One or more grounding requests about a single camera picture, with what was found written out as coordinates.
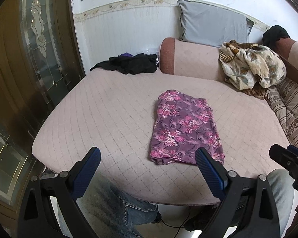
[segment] wall trim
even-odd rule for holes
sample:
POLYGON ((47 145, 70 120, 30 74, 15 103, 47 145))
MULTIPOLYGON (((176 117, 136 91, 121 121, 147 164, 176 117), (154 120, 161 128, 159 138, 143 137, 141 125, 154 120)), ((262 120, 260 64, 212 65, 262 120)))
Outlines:
MULTIPOLYGON (((220 8, 224 8, 224 9, 245 15, 248 19, 254 22, 254 27, 261 31, 266 31, 270 28, 270 26, 263 23, 262 21, 255 19, 254 17, 247 15, 241 11, 227 7, 225 5, 212 3, 204 0, 188 0, 188 1, 197 1, 197 2, 217 6, 220 8)), ((93 17, 103 15, 109 12, 128 10, 128 9, 134 9, 134 8, 143 8, 143 7, 156 7, 156 6, 178 7, 178 0, 123 0, 123 1, 118 1, 114 3, 98 6, 82 13, 76 13, 73 15, 73 17, 74 17, 74 22, 79 22, 79 21, 85 21, 87 19, 91 19, 93 17)))

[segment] gray pillow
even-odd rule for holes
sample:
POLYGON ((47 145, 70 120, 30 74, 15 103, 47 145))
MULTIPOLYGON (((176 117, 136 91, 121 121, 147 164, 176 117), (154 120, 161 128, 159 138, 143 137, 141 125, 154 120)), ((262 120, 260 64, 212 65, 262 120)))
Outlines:
POLYGON ((248 42, 250 29, 246 16, 213 5, 178 0, 182 10, 181 41, 221 47, 223 42, 248 42))

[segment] person's arm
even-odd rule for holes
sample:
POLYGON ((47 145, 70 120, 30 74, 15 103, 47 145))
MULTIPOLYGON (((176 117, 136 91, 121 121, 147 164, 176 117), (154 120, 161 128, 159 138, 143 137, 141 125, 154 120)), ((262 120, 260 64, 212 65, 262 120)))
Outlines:
POLYGON ((298 223, 298 206, 296 207, 296 215, 291 223, 291 226, 287 229, 286 231, 286 234, 285 234, 285 237, 287 237, 291 232, 292 230, 295 228, 295 226, 297 225, 298 223))

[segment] black clothing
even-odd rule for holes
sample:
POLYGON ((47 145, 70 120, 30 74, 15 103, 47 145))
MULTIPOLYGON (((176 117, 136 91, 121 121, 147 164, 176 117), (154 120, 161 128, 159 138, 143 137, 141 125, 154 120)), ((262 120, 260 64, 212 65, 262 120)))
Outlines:
POLYGON ((281 38, 290 38, 286 29, 282 28, 279 25, 272 26, 269 30, 267 30, 263 35, 263 46, 269 47, 274 50, 276 41, 281 38))
MULTIPOLYGON (((234 217, 232 219, 231 224, 229 227, 237 226, 239 221, 241 220, 245 205, 247 203, 247 197, 241 197, 240 202, 238 203, 236 212, 234 214, 234 217)), ((212 216, 214 215, 215 211, 217 210, 217 207, 213 208, 214 206, 204 206, 201 209, 201 212, 194 216, 193 218, 189 219, 185 224, 184 228, 187 231, 195 231, 195 230, 201 230, 203 231, 204 228, 207 226, 209 221, 211 220, 212 216)))
POLYGON ((133 57, 119 55, 96 64, 91 70, 97 67, 109 71, 118 70, 123 74, 153 73, 157 69, 157 55, 138 54, 133 57))

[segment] shoe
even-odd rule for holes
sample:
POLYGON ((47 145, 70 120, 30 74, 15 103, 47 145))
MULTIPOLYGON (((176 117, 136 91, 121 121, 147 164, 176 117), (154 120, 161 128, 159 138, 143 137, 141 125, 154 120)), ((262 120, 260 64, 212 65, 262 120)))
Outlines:
POLYGON ((162 219, 162 216, 161 216, 161 214, 158 212, 158 213, 157 213, 157 216, 156 216, 156 218, 155 218, 155 220, 153 220, 153 222, 151 222, 151 223, 152 223, 152 224, 158 224, 158 223, 161 222, 161 219, 162 219))
POLYGON ((212 206, 203 207, 200 213, 198 213, 196 216, 185 222, 185 230, 189 232, 195 230, 203 231, 203 229, 207 226, 215 211, 216 208, 212 208, 212 206))

